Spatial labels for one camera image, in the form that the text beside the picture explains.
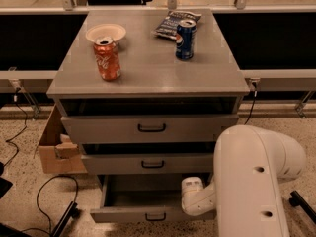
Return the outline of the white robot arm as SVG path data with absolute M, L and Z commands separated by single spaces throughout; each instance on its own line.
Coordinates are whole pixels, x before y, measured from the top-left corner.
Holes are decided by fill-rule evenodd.
M 182 210 L 190 216 L 215 210 L 219 237 L 290 237 L 278 181 L 298 178 L 305 166 L 305 150 L 294 138 L 229 127 L 215 144 L 211 183 L 182 180 Z

